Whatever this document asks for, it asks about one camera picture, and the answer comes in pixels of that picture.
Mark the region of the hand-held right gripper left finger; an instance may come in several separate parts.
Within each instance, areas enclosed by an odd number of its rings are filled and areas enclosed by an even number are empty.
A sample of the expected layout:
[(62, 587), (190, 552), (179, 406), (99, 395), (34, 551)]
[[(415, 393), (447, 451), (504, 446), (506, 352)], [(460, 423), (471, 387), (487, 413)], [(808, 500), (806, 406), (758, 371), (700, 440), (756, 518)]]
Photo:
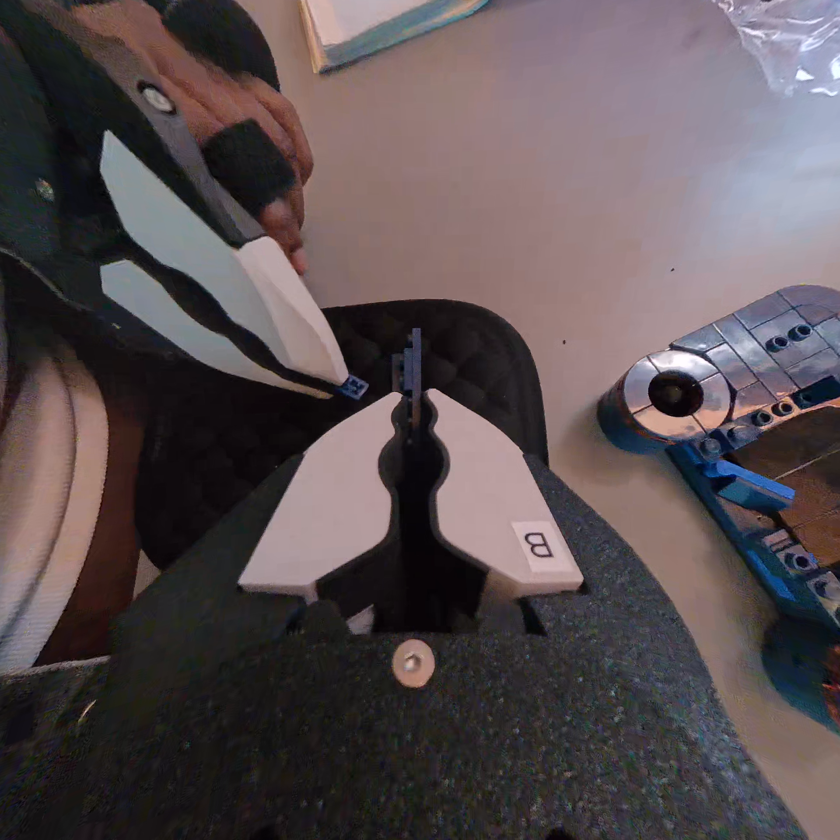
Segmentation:
[(319, 582), (383, 543), (392, 496), (380, 458), (402, 399), (385, 395), (309, 446), (238, 578), (241, 590), (312, 603)]

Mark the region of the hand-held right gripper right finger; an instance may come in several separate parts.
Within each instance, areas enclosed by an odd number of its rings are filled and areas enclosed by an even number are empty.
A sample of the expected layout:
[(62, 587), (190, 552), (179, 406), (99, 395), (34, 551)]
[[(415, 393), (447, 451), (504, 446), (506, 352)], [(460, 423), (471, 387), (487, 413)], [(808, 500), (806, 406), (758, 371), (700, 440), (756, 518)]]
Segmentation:
[(429, 430), (444, 454), (434, 530), (450, 552), (486, 573), (480, 598), (578, 591), (583, 573), (520, 447), (441, 391), (425, 396)]

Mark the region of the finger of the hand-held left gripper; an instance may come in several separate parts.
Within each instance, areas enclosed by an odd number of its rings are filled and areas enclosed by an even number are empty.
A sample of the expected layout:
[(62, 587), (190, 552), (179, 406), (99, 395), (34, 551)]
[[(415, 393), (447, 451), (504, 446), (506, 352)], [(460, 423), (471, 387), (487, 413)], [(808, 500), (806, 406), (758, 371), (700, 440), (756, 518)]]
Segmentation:
[(239, 379), (326, 399), (324, 387), (294, 383), (250, 360), (225, 336), (194, 321), (142, 268), (120, 260), (100, 269), (102, 291), (192, 359)]
[(266, 234), (231, 245), (113, 132), (100, 174), (127, 235), (127, 260), (152, 276), (194, 321), (268, 371), (303, 385), (350, 375), (332, 329), (278, 244)]

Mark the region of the blue brick bar orange ends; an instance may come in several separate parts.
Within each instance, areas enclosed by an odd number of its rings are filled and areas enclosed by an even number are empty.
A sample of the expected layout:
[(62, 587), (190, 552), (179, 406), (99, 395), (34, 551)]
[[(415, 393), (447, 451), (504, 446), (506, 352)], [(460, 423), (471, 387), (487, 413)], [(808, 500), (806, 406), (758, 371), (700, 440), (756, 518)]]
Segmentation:
[(392, 355), (392, 390), (401, 398), (397, 423), (405, 445), (414, 445), (421, 434), (422, 358), (422, 331), (414, 328), (404, 350)]

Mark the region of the blue brick-built game console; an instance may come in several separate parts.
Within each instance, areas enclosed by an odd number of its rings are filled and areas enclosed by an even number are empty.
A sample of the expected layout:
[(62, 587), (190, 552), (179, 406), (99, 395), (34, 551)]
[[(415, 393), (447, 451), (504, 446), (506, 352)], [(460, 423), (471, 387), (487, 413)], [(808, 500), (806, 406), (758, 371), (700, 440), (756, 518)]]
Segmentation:
[(782, 288), (676, 339), (596, 415), (621, 450), (665, 452), (780, 614), (770, 683), (838, 733), (838, 289)]

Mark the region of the person's left hand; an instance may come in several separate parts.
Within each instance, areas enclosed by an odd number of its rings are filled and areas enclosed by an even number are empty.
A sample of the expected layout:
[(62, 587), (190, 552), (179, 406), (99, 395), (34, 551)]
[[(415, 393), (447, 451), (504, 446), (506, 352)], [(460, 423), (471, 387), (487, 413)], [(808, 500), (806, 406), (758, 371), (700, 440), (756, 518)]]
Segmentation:
[(312, 174), (313, 159), (292, 103), (252, 75), (232, 75), (207, 59), (192, 56), (166, 29), (161, 15), (145, 2), (82, 5), (72, 14), (86, 30), (117, 39), (154, 69), (164, 93), (176, 104), (199, 144), (248, 119), (266, 132), (294, 178), (286, 196), (270, 203), (257, 218), (295, 271), (304, 276), (308, 266), (301, 239), (303, 187)]

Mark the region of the large black cushioned pad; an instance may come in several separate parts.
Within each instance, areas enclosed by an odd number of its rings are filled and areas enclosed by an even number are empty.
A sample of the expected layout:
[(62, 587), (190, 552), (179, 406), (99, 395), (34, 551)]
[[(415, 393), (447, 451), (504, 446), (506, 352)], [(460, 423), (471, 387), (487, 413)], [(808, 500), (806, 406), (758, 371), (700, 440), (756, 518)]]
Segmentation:
[(290, 457), (392, 390), (392, 357), (421, 330), (422, 385), (497, 426), (526, 455), (550, 462), (542, 388), (522, 336), (462, 301), (408, 300), (324, 311), (359, 401), (247, 381), (196, 362), (150, 374), (135, 502), (140, 547), (166, 569)]

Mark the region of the instruction booklet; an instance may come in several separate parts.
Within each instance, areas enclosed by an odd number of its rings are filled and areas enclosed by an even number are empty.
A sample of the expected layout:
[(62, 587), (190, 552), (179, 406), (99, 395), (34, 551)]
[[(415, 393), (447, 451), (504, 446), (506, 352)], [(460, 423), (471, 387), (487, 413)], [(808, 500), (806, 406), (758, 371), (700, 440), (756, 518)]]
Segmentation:
[(300, 1), (315, 74), (331, 72), (478, 12), (487, 1)]

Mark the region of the clear plastic bag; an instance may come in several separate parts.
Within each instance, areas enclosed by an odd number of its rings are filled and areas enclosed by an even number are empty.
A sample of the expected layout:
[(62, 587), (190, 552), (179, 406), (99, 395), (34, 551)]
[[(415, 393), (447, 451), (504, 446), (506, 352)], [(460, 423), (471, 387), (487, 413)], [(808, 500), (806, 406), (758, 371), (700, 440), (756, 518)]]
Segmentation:
[(784, 97), (839, 96), (838, 1), (715, 1)]

